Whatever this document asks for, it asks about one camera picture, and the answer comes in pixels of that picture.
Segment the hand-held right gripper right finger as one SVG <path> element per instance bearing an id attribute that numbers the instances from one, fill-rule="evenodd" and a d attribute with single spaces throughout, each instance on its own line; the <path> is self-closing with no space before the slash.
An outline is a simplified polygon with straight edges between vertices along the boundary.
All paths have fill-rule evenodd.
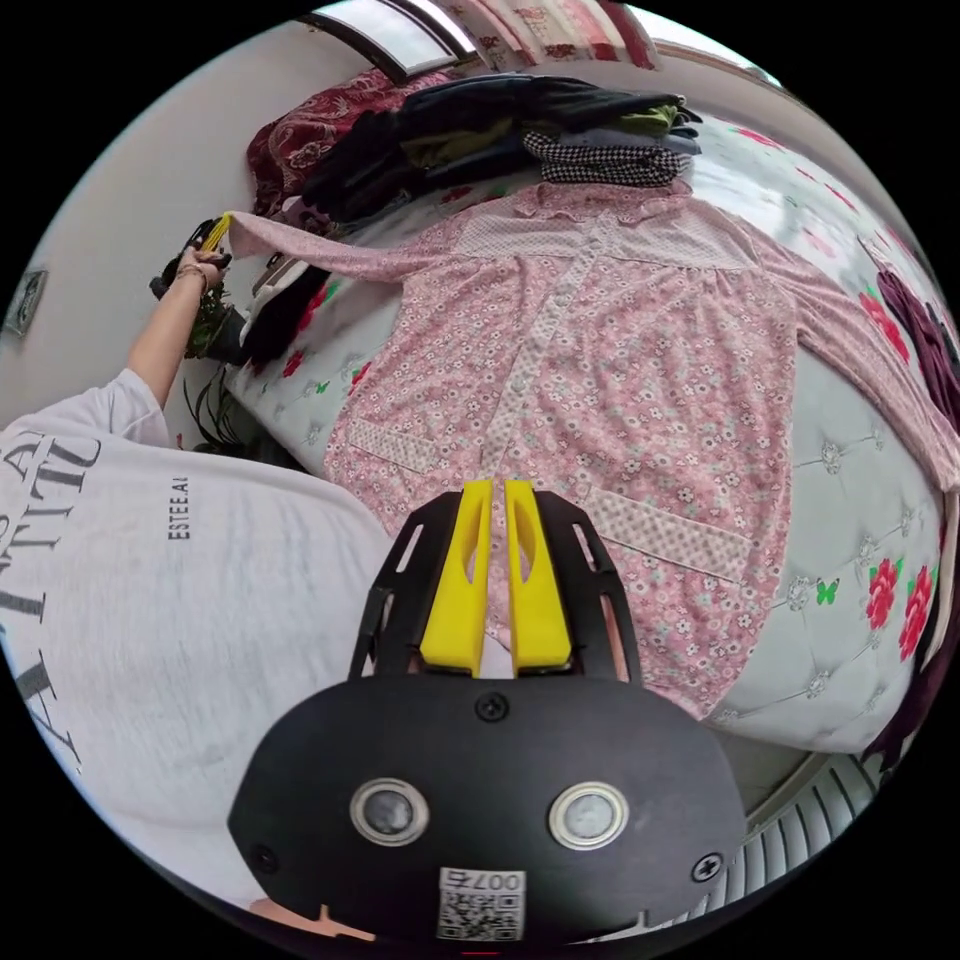
<path id="1" fill-rule="evenodd" d="M 565 671 L 570 637 L 535 492 L 507 480 L 504 496 L 513 669 Z"/>

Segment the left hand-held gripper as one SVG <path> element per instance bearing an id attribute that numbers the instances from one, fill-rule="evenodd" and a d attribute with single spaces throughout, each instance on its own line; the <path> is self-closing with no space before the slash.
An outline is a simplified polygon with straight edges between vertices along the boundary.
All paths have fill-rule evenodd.
<path id="1" fill-rule="evenodd" d="M 188 245 L 194 245 L 201 248 L 204 252 L 215 252 L 221 250 L 230 254 L 224 244 L 226 235 L 229 231 L 231 215 L 222 214 L 219 218 L 211 218 L 201 222 L 186 241 L 183 249 L 176 254 L 163 268 L 163 270 L 149 282 L 149 290 L 157 301 L 160 301 L 167 293 L 170 284 L 174 281 L 174 274 L 177 269 L 180 257 L 184 248 Z"/>

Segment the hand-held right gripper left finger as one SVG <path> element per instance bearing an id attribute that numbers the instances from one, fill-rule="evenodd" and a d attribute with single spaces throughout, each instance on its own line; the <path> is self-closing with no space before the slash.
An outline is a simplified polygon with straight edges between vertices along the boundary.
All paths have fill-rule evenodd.
<path id="1" fill-rule="evenodd" d="M 420 657 L 428 670 L 481 668 L 486 628 L 493 481 L 467 483 L 443 561 Z"/>

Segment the person's left hand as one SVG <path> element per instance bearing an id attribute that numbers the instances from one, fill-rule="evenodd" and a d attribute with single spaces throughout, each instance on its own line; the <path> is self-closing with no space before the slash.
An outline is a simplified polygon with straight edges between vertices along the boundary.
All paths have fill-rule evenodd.
<path id="1" fill-rule="evenodd" d="M 222 283 L 231 259 L 230 254 L 221 250 L 204 250 L 188 245 L 180 257 L 174 278 L 198 278 L 206 293 Z"/>

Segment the person's right hand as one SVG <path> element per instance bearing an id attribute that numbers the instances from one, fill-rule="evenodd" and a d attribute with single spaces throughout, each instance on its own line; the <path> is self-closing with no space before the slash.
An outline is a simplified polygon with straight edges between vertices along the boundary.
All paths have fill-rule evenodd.
<path id="1" fill-rule="evenodd" d="M 330 938 L 347 937 L 365 942 L 373 942 L 376 936 L 372 933 L 350 927 L 332 919 L 326 906 L 320 910 L 316 919 L 309 919 L 296 914 L 270 899 L 261 899 L 249 906 L 249 911 L 271 922 L 280 923 L 289 927 L 305 930 Z"/>

